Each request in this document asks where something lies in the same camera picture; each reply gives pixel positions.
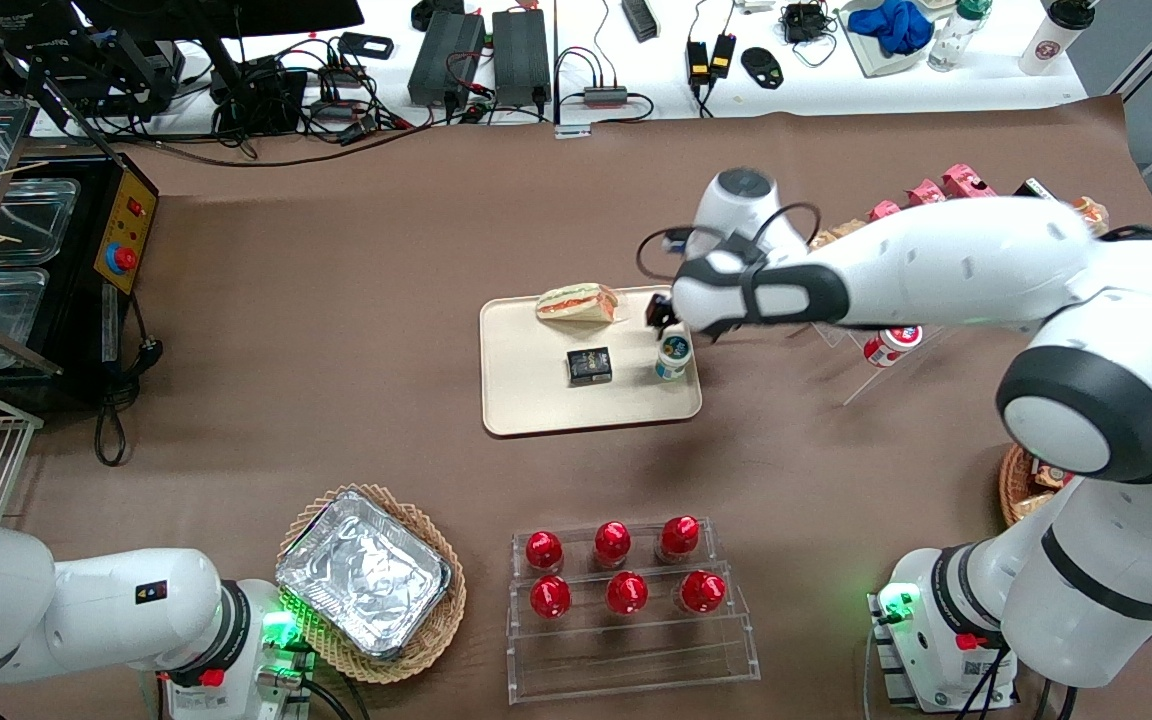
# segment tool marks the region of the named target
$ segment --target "white bottle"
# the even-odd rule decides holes
[[[1089,0],[1056,0],[1047,9],[1047,18],[1038,26],[1033,40],[1020,55],[1021,71],[1032,76],[1046,73],[1094,18],[1096,8]]]

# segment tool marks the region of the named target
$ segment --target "brown tablecloth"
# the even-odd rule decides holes
[[[262,159],[324,152],[268,141]],[[191,150],[225,152],[219,149]],[[969,162],[998,190],[1034,176],[1152,223],[1115,99],[1018,113],[757,118],[422,132],[289,169],[134,158],[164,191],[141,278],[161,364],[127,414],[131,464],[91,455],[91,420],[38,439],[18,528],[60,560],[205,551],[271,578],[297,511],[339,483],[393,488],[433,516],[467,570],[458,637],[419,679],[374,689],[376,720],[861,715],[865,592],[916,547],[1001,529],[992,407],[1020,338],[961,331],[856,404],[858,356],[795,328],[699,350],[694,420],[521,439],[482,425],[477,311],[576,281],[641,285],[641,238],[690,222],[714,173],[749,164],[782,200],[843,222]],[[755,620],[759,683],[507,706],[508,538],[598,521],[717,522]],[[879,717],[881,680],[873,682]],[[1028,717],[1034,683],[1021,684]],[[122,667],[0,687],[13,720],[144,717]],[[1152,641],[1079,717],[1152,717]]]

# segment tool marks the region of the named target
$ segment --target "blue cloth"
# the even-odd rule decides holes
[[[932,41],[932,23],[909,0],[882,0],[873,10],[855,10],[847,29],[877,37],[887,54],[912,55]]]

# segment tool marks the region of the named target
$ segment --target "beige tray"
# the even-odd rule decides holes
[[[695,359],[676,381],[655,374],[655,332],[646,327],[644,314],[652,293],[668,290],[617,290],[621,305],[612,325],[540,323],[536,296],[488,302],[479,312],[485,427],[497,435],[517,435],[684,420],[698,414]],[[608,348],[612,382],[567,382],[567,351],[586,347]]]

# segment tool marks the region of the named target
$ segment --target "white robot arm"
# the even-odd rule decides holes
[[[710,183],[707,229],[673,282],[679,320],[712,338],[773,323],[1030,333],[998,412],[1085,478],[996,538],[896,564],[879,597],[920,705],[969,705],[982,662],[1009,651],[1060,683],[1111,682],[1152,635],[1152,232],[1093,238],[1060,202],[991,197],[904,210],[808,255],[778,205],[756,170]],[[1002,660],[998,687],[1014,674]]]
[[[293,635],[273,584],[225,582],[196,550],[55,562],[0,528],[0,683],[127,664],[168,676],[175,720],[278,720]]]

